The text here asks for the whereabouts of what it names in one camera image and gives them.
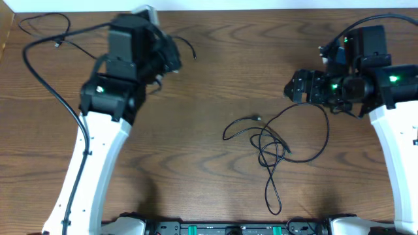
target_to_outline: black connector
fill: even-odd
[[[260,115],[253,115],[251,117],[249,117],[251,120],[253,121],[261,121],[261,116]]]
[[[65,37],[60,37],[58,39],[55,39],[55,47],[59,48],[59,46],[61,46],[61,44],[63,44],[63,41],[65,40]]]

